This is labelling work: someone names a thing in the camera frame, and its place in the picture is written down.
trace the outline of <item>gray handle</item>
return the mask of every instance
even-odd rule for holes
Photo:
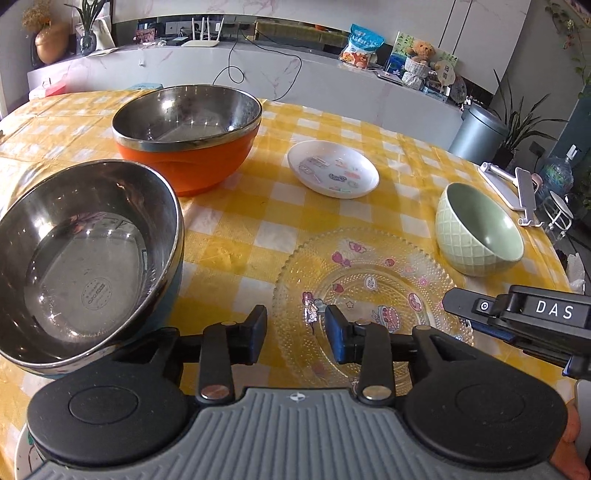
[[[581,419],[581,431],[574,442],[583,461],[591,449],[591,382],[578,380],[574,385],[574,403]]]
[[[348,390],[249,388],[208,407],[168,450],[96,471],[47,462],[31,480],[564,480],[549,463],[485,472],[446,462],[419,445],[390,408]]]

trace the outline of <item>tissue box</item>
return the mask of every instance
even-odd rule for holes
[[[388,62],[386,63],[386,72],[393,73],[399,77],[402,77],[402,73],[404,71],[404,62],[406,61],[406,56],[400,55],[400,53],[392,53]]]

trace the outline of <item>green ceramic bowl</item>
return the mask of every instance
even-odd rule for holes
[[[450,183],[435,218],[437,243],[459,272],[484,277],[506,270],[523,257],[523,239],[494,200],[464,183]]]

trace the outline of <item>green leaves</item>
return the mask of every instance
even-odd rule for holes
[[[75,5],[64,4],[67,7],[75,8],[80,15],[80,21],[84,27],[84,32],[89,32],[92,29],[92,24],[98,17],[106,0],[81,0],[80,8]]]
[[[514,110],[513,92],[511,90],[511,84],[509,82],[509,79],[507,78],[507,89],[509,91],[509,107],[507,108],[506,96],[501,86],[501,80],[497,75],[496,71],[494,72],[496,82],[499,86],[499,94],[501,96],[501,99],[503,100],[503,106],[505,108],[504,123],[509,128],[509,133],[505,138],[505,141],[503,142],[503,146],[507,148],[507,150],[513,151],[519,146],[521,142],[523,142],[523,140],[529,137],[541,137],[546,138],[548,140],[556,140],[551,135],[548,135],[539,130],[534,130],[534,127],[542,122],[567,122],[567,120],[563,120],[561,118],[542,118],[540,115],[534,116],[535,110],[546,101],[550,94],[548,93],[547,95],[544,95],[540,100],[534,103],[530,111],[525,116],[525,118],[523,118],[522,112],[524,98],[521,97],[521,100],[519,102],[519,108],[517,110]]]
[[[499,93],[501,94],[501,99],[503,100],[503,106],[505,107],[505,119],[503,120],[505,125],[507,124],[507,101],[505,100],[505,94],[503,93],[503,88],[501,87],[501,80],[499,78],[499,76],[496,73],[496,70],[493,69],[493,72],[495,72],[495,78],[496,78],[496,82],[497,85],[499,86]]]

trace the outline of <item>orange insulated bowl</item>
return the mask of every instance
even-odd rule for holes
[[[248,156],[262,105],[248,93],[218,85],[181,85],[131,100],[113,117],[113,136],[126,160],[160,172],[179,196],[209,190]]]

